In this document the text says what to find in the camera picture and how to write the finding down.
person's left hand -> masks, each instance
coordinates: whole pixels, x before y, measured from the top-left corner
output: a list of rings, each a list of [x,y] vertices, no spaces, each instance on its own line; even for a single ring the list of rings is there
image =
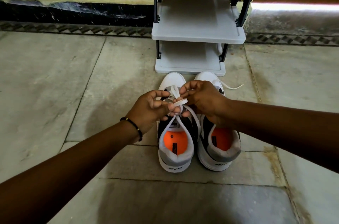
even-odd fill
[[[170,112],[180,112],[180,107],[174,107],[173,103],[155,100],[157,97],[168,96],[170,96],[168,91],[152,90],[147,92],[138,98],[126,117],[133,121],[144,135],[150,130],[154,122],[167,120],[168,117],[166,115]]]

shoe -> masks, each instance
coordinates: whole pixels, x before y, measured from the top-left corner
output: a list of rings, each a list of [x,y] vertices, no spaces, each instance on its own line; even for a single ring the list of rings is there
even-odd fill
[[[171,93],[168,98],[157,98],[167,102],[180,96],[179,89],[186,83],[184,77],[177,73],[169,73],[162,81],[159,90]],[[169,117],[167,121],[158,122],[158,155],[160,165],[168,172],[182,172],[188,168],[194,154],[193,139],[200,134],[200,123],[197,115],[186,105],[187,99],[180,100],[175,106],[180,106],[180,114]],[[186,108],[192,117],[181,117]]]
[[[204,71],[199,73],[195,80],[210,81],[220,93],[224,95],[222,85],[230,88],[218,79],[213,73]],[[228,128],[216,128],[205,115],[200,116],[201,134],[198,139],[198,158],[202,165],[212,171],[224,171],[238,157],[241,152],[240,134]]]

tiled floor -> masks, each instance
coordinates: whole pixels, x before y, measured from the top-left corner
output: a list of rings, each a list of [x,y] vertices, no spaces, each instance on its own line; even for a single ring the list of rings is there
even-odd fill
[[[0,32],[0,182],[116,123],[158,88],[166,74],[154,65],[148,38]],[[232,46],[225,65],[222,81],[244,83],[226,91],[231,99],[339,112],[339,48]],[[194,157],[171,174],[159,165],[156,132],[118,153],[51,223],[339,218],[339,175],[331,171],[243,134],[228,170],[208,171]]]

person's left arm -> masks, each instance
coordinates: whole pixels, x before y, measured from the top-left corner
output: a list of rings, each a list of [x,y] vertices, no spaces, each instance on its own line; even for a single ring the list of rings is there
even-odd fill
[[[179,111],[172,103],[155,100],[169,95],[159,90],[142,95],[126,117],[145,134],[155,121],[166,120],[166,114]],[[1,183],[0,222],[47,223],[114,155],[138,139],[136,128],[120,121]]]

bottom shelf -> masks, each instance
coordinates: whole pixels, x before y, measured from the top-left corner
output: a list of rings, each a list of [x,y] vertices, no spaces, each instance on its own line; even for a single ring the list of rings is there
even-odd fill
[[[198,74],[210,71],[217,76],[226,73],[225,64],[219,62],[216,43],[160,41],[161,59],[155,63],[155,71]]]

